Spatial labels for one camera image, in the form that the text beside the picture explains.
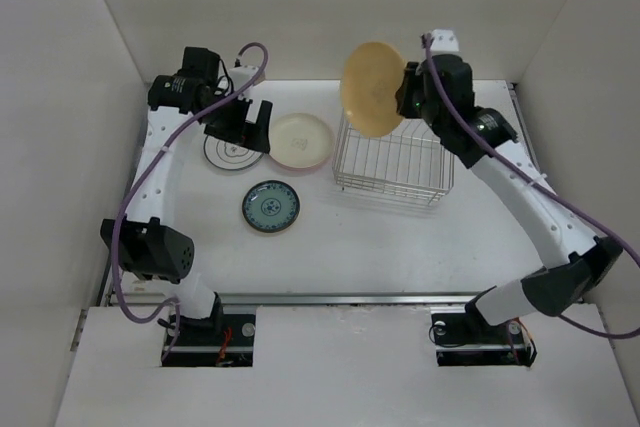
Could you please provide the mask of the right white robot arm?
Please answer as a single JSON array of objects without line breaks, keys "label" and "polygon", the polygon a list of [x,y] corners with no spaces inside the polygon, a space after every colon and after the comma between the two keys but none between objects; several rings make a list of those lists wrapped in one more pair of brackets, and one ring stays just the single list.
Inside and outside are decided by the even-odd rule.
[{"label": "right white robot arm", "polygon": [[453,54],[409,62],[396,93],[397,111],[421,119],[440,144],[500,199],[533,244],[541,266],[470,301],[465,333],[487,340],[500,324],[531,313],[559,317],[597,286],[623,252],[561,205],[532,164],[518,135],[493,108],[476,105],[471,67]]}]

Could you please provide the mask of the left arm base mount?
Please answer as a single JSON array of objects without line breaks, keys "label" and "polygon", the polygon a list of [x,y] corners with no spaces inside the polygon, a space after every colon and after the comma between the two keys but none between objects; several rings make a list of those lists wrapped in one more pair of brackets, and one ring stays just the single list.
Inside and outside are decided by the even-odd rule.
[{"label": "left arm base mount", "polygon": [[253,366],[256,308],[214,303],[211,315],[190,319],[170,314],[158,324],[165,329],[162,367],[248,368]]}]

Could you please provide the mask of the pink bowl plate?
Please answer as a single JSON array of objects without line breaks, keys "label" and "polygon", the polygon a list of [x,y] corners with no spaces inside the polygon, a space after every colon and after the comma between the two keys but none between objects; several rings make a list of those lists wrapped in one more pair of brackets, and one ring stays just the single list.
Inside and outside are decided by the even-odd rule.
[{"label": "pink bowl plate", "polygon": [[284,163],[279,162],[276,158],[274,158],[272,155],[267,154],[266,155],[267,159],[269,160],[269,162],[276,168],[279,169],[283,172],[286,172],[288,175],[309,175],[312,173],[315,173],[321,169],[324,168],[324,166],[329,162],[329,158],[325,157],[321,162],[312,165],[312,166],[308,166],[308,167],[291,167],[288,165],[285,165]]}]

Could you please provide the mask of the white plate green rim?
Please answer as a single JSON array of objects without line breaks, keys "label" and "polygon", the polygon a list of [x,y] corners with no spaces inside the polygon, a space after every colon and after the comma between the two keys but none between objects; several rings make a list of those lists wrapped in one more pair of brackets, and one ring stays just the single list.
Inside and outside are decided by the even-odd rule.
[{"label": "white plate green rim", "polygon": [[251,151],[212,136],[205,137],[203,155],[211,166],[225,172],[247,170],[256,165],[264,156],[263,153]]}]

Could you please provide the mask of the cream yellow bowl plate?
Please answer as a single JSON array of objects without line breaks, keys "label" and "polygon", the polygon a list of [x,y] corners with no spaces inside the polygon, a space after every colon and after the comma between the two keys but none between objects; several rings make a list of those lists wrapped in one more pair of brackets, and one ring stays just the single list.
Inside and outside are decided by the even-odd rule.
[{"label": "cream yellow bowl plate", "polygon": [[361,135],[383,137],[402,122],[396,93],[404,67],[397,50],[383,42],[361,44],[347,58],[340,81],[341,105],[345,118]]}]

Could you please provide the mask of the blue floral small plate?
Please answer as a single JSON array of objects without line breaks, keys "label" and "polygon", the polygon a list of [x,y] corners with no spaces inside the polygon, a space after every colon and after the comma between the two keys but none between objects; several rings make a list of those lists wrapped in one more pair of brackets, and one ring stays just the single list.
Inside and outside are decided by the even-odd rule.
[{"label": "blue floral small plate", "polygon": [[254,230],[276,234],[286,230],[297,219],[301,201],[287,183],[266,180],[252,186],[241,202],[244,220]]}]

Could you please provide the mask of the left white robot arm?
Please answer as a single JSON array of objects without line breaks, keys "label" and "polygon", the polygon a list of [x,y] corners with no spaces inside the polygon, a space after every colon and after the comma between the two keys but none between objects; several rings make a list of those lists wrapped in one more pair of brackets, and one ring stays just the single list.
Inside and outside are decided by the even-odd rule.
[{"label": "left white robot arm", "polygon": [[134,182],[113,219],[105,219],[100,235],[109,248],[111,276],[118,305],[138,324],[156,320],[159,313],[141,317],[127,306],[122,275],[163,282],[162,307],[174,309],[170,327],[188,325],[201,343],[217,341],[224,320],[217,293],[203,280],[195,264],[193,239],[174,227],[176,202],[189,148],[199,133],[250,151],[268,153],[273,105],[261,103],[255,121],[247,114],[250,90],[264,79],[267,64],[246,65],[237,58],[227,68],[206,48],[187,47],[181,68],[159,75],[148,91],[147,127]]}]

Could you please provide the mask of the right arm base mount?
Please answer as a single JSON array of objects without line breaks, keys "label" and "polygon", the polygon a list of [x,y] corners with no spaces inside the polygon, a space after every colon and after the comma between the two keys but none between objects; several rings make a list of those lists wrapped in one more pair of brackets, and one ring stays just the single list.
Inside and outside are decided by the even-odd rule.
[{"label": "right arm base mount", "polygon": [[462,308],[430,312],[430,341],[439,367],[514,366],[531,368],[537,346],[519,319],[491,326]]}]

